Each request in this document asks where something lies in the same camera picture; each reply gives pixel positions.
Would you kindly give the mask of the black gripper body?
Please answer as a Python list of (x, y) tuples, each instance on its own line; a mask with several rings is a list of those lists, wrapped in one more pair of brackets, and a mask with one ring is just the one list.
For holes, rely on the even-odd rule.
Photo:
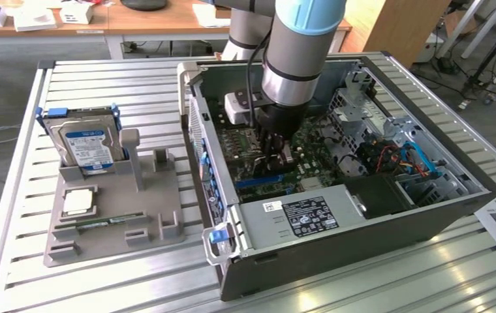
[(257, 125), (263, 136), (279, 136), (284, 140), (291, 140), (301, 127), (307, 108), (307, 104), (299, 106), (283, 106), (279, 104), (263, 106), (256, 113)]

